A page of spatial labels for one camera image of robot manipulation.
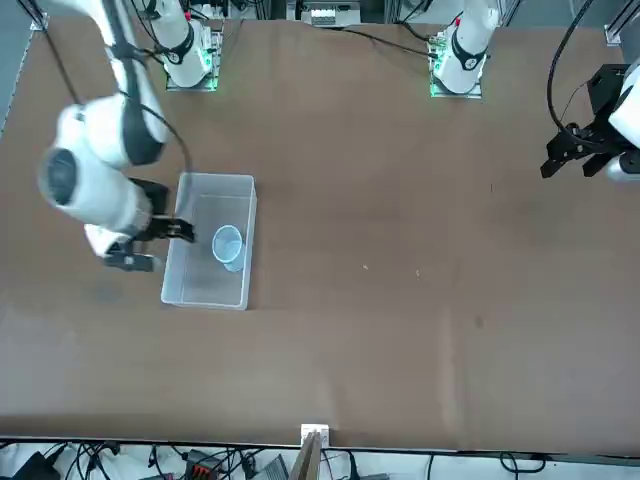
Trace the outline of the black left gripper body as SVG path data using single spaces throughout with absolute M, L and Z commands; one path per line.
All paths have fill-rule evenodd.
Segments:
M 630 143 L 609 123 L 616 106 L 629 64 L 604 64 L 587 82 L 593 120 L 586 127 L 588 140 L 599 145 L 600 153 L 617 156 Z

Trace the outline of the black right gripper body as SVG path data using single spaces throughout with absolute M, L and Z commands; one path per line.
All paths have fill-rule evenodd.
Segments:
M 166 215 L 169 189 L 160 183 L 128 178 L 129 186 L 124 209 L 125 250 L 136 243 L 165 239 L 168 232 Z

